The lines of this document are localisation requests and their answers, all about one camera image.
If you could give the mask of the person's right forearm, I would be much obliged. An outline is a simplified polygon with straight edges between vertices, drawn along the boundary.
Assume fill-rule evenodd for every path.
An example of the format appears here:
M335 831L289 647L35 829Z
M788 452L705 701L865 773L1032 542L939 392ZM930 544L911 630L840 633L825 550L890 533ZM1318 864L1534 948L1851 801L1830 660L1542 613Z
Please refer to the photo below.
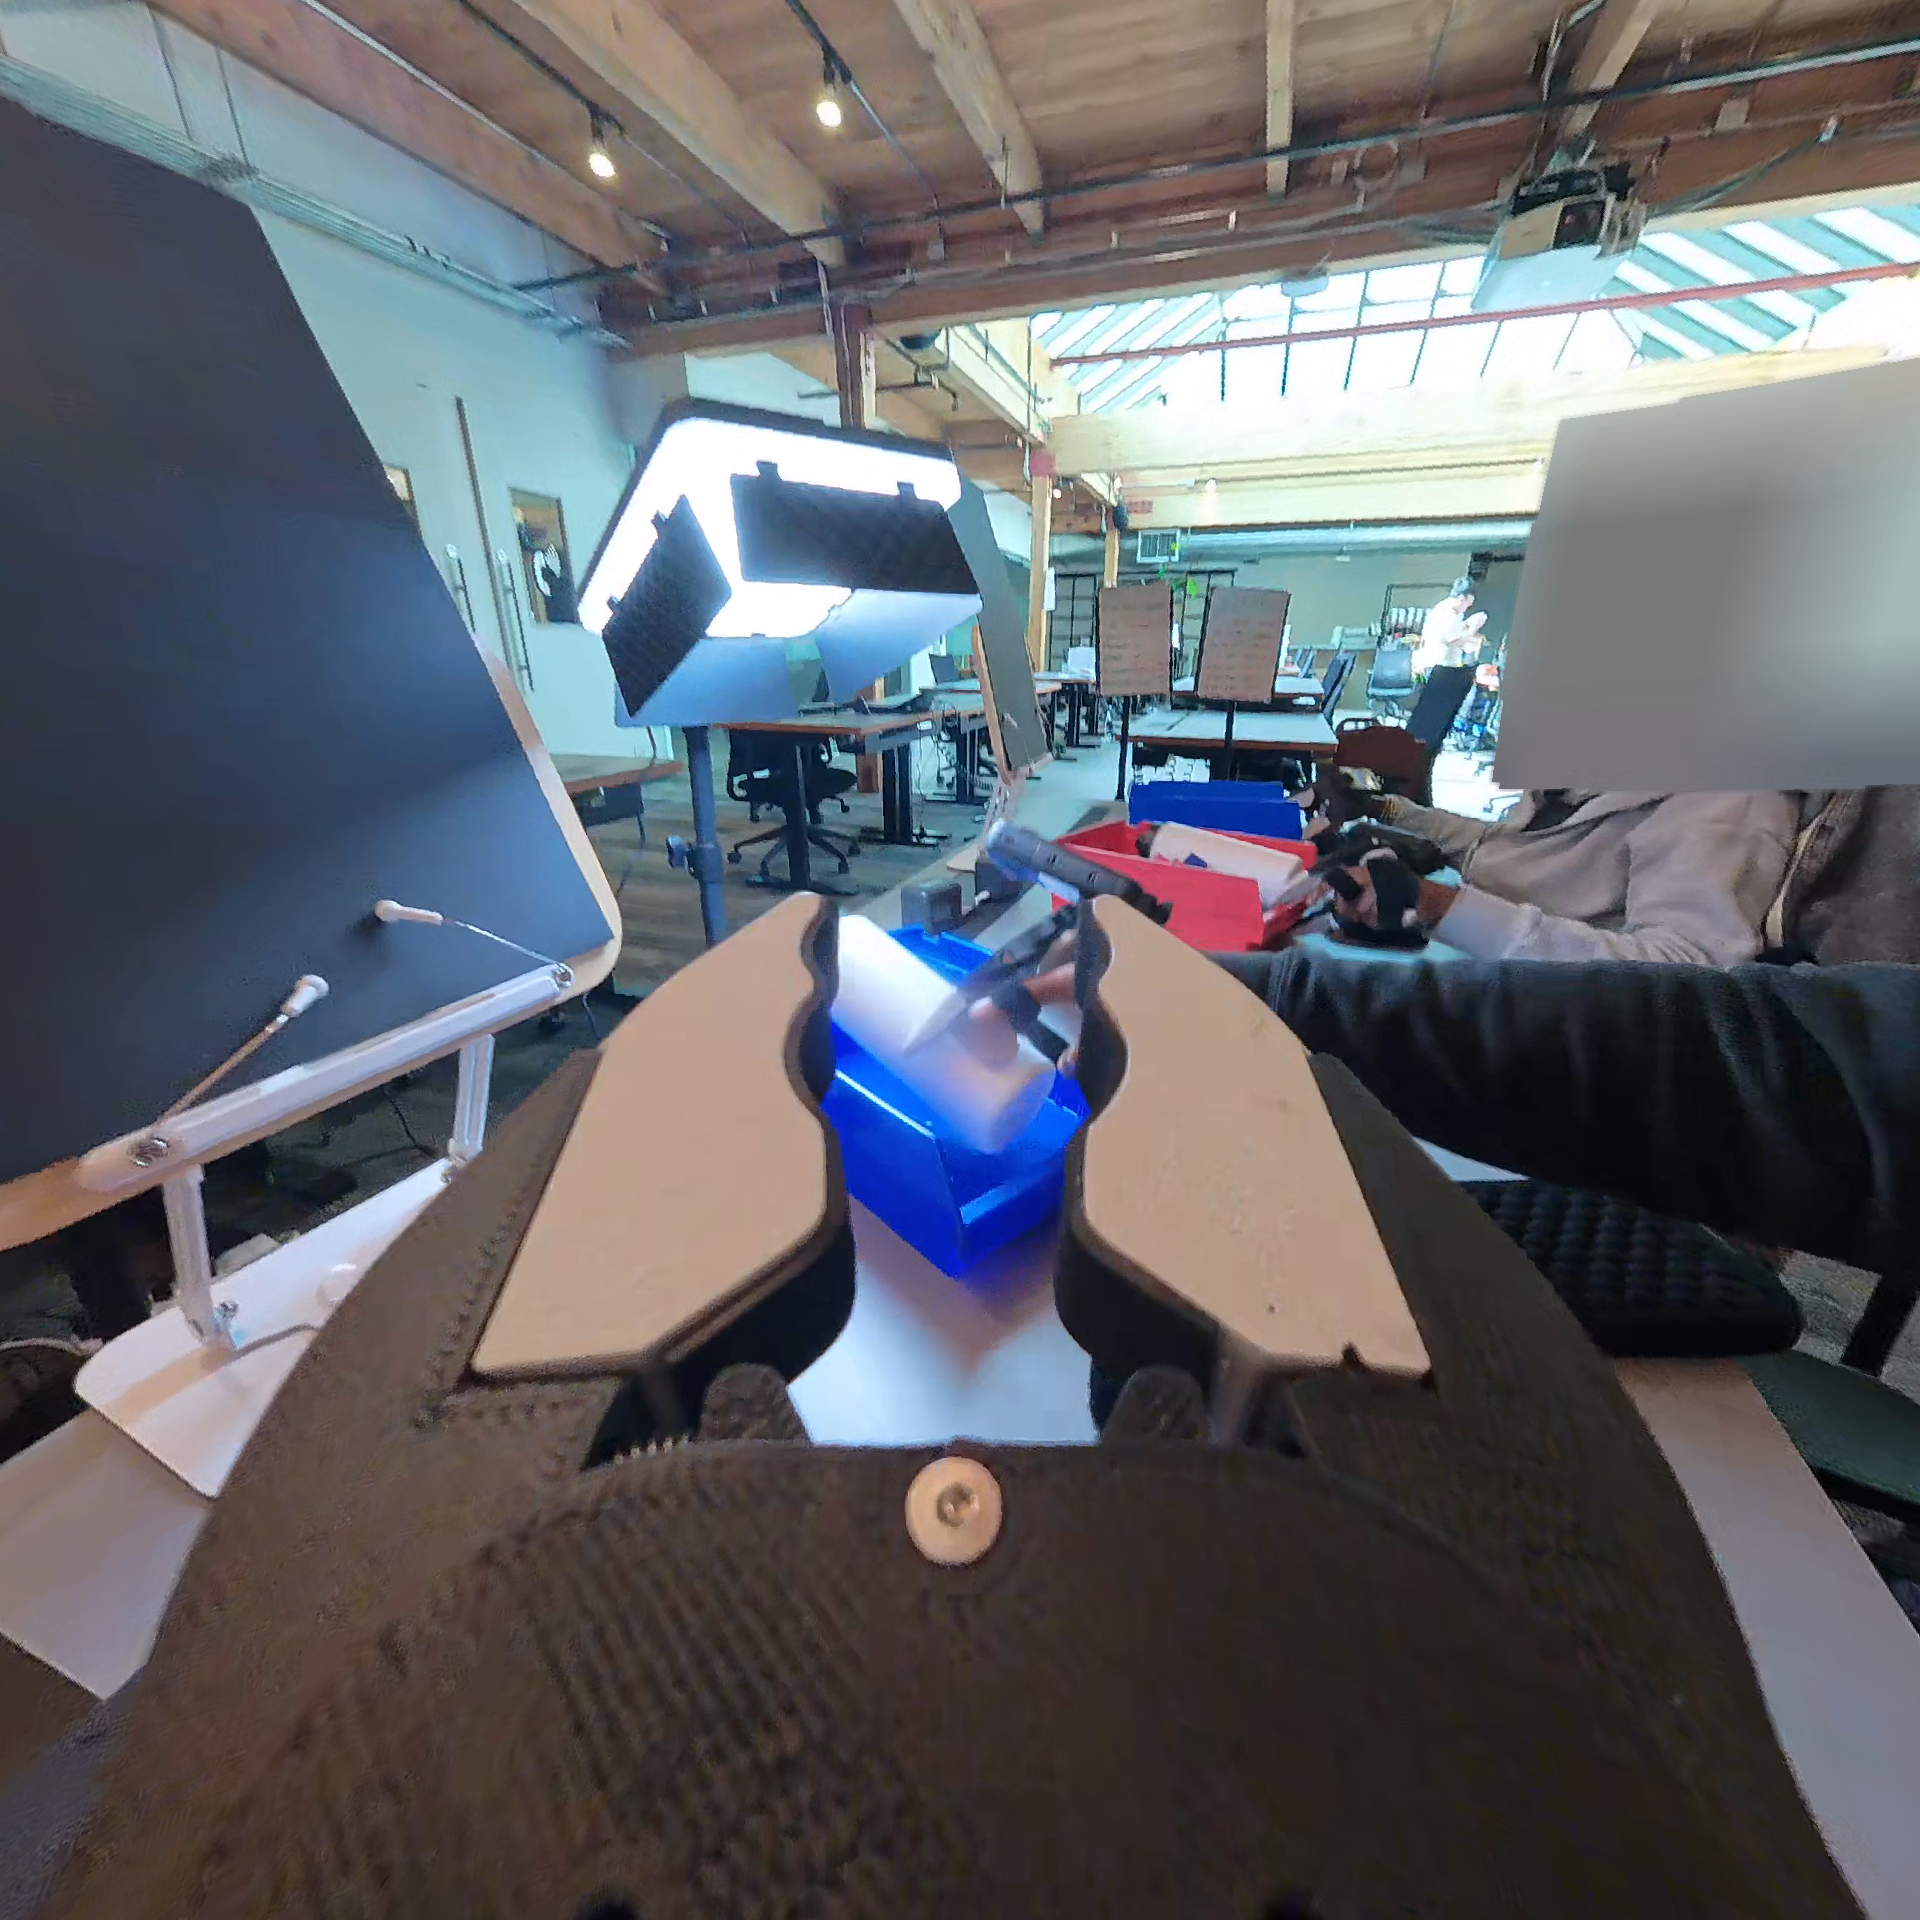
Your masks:
M1423 1140L1868 1272L1916 1269L1916 966L1310 946L1217 961Z

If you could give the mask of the ceiling projector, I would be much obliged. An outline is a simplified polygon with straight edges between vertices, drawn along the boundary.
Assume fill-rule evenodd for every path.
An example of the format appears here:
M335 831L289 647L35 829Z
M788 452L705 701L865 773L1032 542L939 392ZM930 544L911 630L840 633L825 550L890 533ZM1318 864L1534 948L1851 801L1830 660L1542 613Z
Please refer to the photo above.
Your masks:
M1559 167L1523 183L1483 253L1472 313L1519 316L1599 296L1642 242L1644 223L1626 159Z

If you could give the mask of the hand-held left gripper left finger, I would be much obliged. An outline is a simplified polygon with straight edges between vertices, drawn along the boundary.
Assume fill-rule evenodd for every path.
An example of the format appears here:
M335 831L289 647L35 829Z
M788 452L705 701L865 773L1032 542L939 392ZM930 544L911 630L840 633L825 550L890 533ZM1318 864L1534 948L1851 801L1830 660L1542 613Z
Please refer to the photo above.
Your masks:
M630 1386L690 1429L735 1365L795 1382L858 1292L825 1118L842 916L795 894L606 1041L471 1348L486 1385Z

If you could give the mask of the blue plastic bin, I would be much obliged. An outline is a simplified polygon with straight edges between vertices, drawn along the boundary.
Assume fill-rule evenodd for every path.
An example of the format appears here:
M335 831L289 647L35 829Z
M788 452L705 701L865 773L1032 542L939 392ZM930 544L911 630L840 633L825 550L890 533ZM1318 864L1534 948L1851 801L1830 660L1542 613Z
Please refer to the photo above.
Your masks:
M911 990L905 1009L915 1020L985 966L991 950L952 932L881 927L865 916L843 916L840 927L836 1071L823 1111L842 1140L848 1188L919 1255L959 1278L1058 1213L1066 1150L1089 1103L1074 1080L1026 1047L1024 1060L1044 1070L1014 1106L1020 1126L995 1150L976 1146L843 1022L848 982L882 984L878 943L898 956L898 964L886 961L886 984Z
M1227 780L1137 781L1128 799L1131 825L1188 825L1280 840L1306 840L1306 815L1286 784Z

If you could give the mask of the studio softbox light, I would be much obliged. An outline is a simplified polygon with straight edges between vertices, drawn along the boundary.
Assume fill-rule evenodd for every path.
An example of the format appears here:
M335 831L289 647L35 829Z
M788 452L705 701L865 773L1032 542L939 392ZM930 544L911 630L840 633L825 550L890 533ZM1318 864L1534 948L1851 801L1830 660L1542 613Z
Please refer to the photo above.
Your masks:
M713 826L726 725L854 705L959 628L979 592L945 447L718 399L660 410L579 585L615 725L684 735L706 943L728 936Z

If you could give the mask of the white bottle black cap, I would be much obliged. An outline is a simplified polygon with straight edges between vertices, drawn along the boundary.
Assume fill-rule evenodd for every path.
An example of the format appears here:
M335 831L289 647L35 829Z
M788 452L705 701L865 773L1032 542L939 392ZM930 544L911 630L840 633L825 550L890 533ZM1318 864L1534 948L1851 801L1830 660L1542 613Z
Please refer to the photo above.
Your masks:
M1076 1085L1032 1039L995 1052L963 1016L937 1024L948 994L991 960L993 948L963 935L842 916L833 1028L843 1074L898 1096L974 1154L1002 1156L1026 1140L1052 1150L1089 1120Z

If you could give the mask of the wooden top desk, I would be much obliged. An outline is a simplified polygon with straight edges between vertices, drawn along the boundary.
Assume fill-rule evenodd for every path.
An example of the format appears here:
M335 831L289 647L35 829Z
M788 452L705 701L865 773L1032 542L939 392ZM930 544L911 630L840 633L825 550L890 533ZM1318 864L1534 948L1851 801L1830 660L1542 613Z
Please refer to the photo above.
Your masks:
M939 848L947 839L928 831L918 818L915 748L934 740L939 718L934 710L904 705L827 705L807 709L795 718L726 725L728 733L780 738L801 754L807 740L820 740L856 760L881 764L881 840L897 848Z
M1194 758L1226 769L1244 760L1334 764L1338 735L1318 710L1145 709L1122 727L1119 791L1151 758Z
M686 774L681 758L660 756L558 754L554 764L586 829L630 825L641 848L650 836L646 794Z

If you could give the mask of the black panel on white stand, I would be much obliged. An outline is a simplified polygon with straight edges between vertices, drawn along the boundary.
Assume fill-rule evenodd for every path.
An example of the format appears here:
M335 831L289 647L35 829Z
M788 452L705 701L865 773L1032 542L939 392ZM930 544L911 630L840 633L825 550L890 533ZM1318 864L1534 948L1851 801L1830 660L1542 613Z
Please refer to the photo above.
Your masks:
M2 212L6 1244L162 1193L80 1394L211 1498L617 912L255 212L18 103ZM444 1057L420 1172L216 1276L209 1162Z
M987 498L968 478L947 509L979 592L974 679L987 713L999 781L1017 794L1049 756L1036 669L1024 636L1024 598L1003 561Z

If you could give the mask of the dark green chair seat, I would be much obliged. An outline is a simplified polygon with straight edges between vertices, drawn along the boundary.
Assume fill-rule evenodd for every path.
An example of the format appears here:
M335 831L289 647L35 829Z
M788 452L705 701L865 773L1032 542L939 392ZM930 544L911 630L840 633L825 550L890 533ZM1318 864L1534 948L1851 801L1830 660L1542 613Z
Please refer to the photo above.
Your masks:
M1843 1503L1919 1522L1919 1405L1897 1386L1799 1350L1744 1368L1820 1485Z

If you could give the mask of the person's upper body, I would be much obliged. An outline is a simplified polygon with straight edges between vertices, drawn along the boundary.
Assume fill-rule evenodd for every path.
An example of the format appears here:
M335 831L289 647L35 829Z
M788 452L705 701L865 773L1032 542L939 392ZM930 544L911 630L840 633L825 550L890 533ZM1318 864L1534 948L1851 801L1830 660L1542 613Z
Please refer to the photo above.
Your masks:
M1903 964L1919 960L1919 791L1583 794L1500 820L1390 799L1456 874L1430 922L1482 961Z

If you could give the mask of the red plastic tray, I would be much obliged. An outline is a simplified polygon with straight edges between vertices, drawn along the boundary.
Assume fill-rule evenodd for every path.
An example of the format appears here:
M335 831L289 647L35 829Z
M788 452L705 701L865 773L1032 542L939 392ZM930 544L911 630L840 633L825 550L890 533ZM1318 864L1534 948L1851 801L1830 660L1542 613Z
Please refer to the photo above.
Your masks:
M1313 912L1319 898L1319 880L1314 880L1306 901L1262 912L1258 889L1249 880L1140 856L1137 849L1140 829L1144 825L1135 823L1103 823L1067 833L1063 842L1119 873L1128 873L1152 896L1169 901L1174 905L1169 929L1194 948L1215 952L1272 950L1283 935L1292 932ZM1258 839L1313 864L1313 848L1304 840Z

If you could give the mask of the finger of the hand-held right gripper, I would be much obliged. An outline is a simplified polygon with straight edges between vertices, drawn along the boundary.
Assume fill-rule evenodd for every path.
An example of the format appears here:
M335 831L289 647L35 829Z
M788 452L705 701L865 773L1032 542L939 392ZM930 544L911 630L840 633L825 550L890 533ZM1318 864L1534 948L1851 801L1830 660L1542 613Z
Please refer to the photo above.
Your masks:
M1049 956L1062 942L1072 942L1080 921L1076 908L1080 902L1063 902L1047 918L1033 921L1014 942L995 948L976 968L976 984L1003 986L1056 968L1062 960L1049 961Z
M1052 968L979 968L937 999L918 1024L918 1048L942 1037L984 1039L1003 1030L1032 1048L1055 1048L1055 1028L1043 1014L1036 984Z

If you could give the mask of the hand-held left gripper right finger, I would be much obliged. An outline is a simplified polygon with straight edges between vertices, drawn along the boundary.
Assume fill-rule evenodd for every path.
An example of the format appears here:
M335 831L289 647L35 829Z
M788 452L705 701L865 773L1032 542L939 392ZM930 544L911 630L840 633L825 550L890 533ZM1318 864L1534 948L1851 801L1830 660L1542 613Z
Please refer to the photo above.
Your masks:
M1270 1392L1433 1381L1307 1048L1137 908L1076 908L1076 1070L1055 1300L1108 1382L1188 1376L1217 1439Z

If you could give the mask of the dark wall poster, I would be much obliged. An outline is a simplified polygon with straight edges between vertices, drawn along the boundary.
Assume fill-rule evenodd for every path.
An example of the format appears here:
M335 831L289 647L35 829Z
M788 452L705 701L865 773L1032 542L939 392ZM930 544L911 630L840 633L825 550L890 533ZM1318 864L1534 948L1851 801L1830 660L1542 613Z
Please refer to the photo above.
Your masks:
M511 502L528 610L538 624L577 626L580 610L561 498L512 486Z

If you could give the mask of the white flip chart board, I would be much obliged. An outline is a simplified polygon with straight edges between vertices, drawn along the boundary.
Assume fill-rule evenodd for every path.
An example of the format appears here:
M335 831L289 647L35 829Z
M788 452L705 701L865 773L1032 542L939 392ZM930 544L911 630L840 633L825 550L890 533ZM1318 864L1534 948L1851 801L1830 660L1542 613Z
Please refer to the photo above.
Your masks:
M1108 701L1170 694L1174 593L1166 581L1103 585L1096 598L1096 682Z
M1288 624L1288 589L1217 585L1208 597L1194 697L1203 703L1272 703Z

